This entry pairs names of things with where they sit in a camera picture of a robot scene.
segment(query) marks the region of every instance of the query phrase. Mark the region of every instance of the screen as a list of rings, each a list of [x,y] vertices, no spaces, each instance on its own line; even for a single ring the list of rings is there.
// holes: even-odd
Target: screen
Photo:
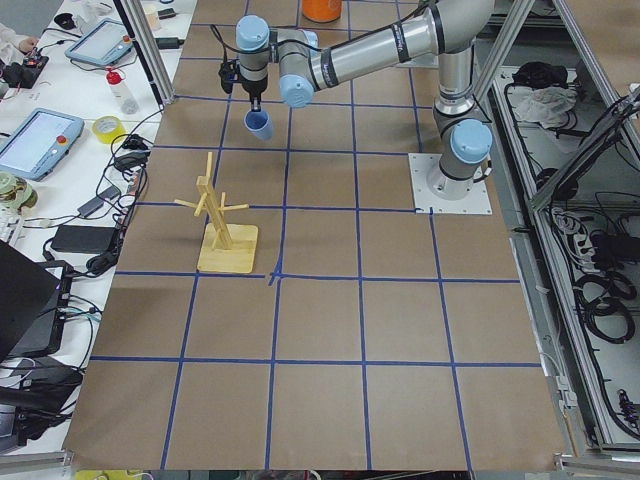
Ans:
[[[99,28],[89,33],[89,35],[78,42],[71,51],[78,56],[104,58],[113,47],[122,41],[122,37],[127,34],[123,25],[106,22]]]
[[[49,153],[56,137],[63,133],[73,120],[46,112],[36,113],[19,132],[14,133],[6,148],[0,153],[0,164],[23,172],[32,171]]]
[[[0,241],[0,362],[43,312],[58,279]]]

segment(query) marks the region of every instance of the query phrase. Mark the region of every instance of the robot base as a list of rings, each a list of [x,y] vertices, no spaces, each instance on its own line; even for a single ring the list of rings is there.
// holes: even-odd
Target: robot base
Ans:
[[[427,175],[440,161],[439,154],[410,153],[413,203],[419,213],[455,213],[491,215],[491,203],[484,182],[472,184],[468,195],[460,200],[447,200],[434,194],[427,184]]]

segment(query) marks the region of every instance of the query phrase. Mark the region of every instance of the yellow tape roll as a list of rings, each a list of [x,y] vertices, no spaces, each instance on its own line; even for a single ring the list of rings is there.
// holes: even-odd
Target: yellow tape roll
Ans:
[[[106,116],[100,117],[93,122],[91,131],[98,137],[102,143],[111,144],[116,138],[118,141],[123,141],[127,131],[124,129],[124,125],[118,117]]]

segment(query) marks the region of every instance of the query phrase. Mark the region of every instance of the plastic bottle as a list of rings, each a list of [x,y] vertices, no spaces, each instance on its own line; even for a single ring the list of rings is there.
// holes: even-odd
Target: plastic bottle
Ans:
[[[116,100],[118,100],[120,104],[122,113],[130,115],[138,111],[140,108],[138,102],[133,98],[131,90],[129,90],[129,87],[124,83],[122,76],[115,71],[113,67],[107,67],[107,82],[111,87],[113,96],[116,97]]]

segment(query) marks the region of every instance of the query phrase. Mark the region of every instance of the power strip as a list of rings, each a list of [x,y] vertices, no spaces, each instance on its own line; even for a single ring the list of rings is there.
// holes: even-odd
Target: power strip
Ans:
[[[584,233],[576,233],[573,235],[572,240],[575,254],[580,258],[583,270],[589,273],[597,273],[599,270],[595,268],[593,260],[596,249],[589,236]]]

